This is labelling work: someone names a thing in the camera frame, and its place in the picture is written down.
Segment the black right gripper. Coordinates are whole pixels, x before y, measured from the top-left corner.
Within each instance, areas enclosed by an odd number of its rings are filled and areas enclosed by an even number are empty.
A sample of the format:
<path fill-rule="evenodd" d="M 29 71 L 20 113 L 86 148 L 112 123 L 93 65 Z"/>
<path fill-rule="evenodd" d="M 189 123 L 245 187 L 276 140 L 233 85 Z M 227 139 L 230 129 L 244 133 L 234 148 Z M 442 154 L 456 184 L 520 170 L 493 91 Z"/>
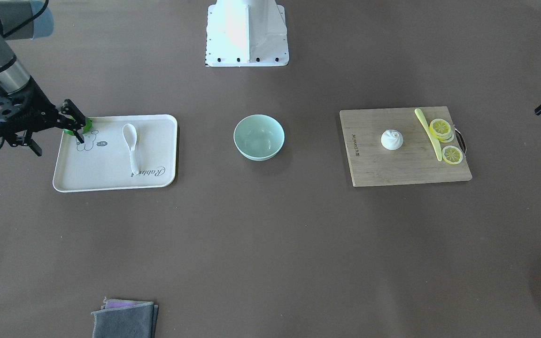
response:
<path fill-rule="evenodd" d="M 0 83 L 0 138 L 11 147 L 28 147 L 37 156 L 42 156 L 42 150 L 32 135 L 50 128 L 64 129 L 64 117 L 84 120 L 84 125 L 79 128 L 66 129 L 67 134 L 74 136 L 79 144 L 84 144 L 88 118 L 71 99 L 64 99 L 59 111 L 32 77 L 25 86 L 12 93 L 5 93 Z"/>

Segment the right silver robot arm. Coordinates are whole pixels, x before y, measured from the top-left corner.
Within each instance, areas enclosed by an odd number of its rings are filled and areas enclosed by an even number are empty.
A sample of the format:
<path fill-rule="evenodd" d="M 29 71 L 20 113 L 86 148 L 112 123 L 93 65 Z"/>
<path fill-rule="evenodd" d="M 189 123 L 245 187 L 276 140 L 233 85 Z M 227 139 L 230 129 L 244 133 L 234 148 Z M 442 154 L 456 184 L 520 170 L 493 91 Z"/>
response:
<path fill-rule="evenodd" d="M 48 37 L 54 21 L 47 0 L 0 0 L 0 144 L 42 150 L 36 132 L 59 128 L 83 144 L 92 126 L 69 99 L 54 105 L 8 44 L 10 40 Z"/>

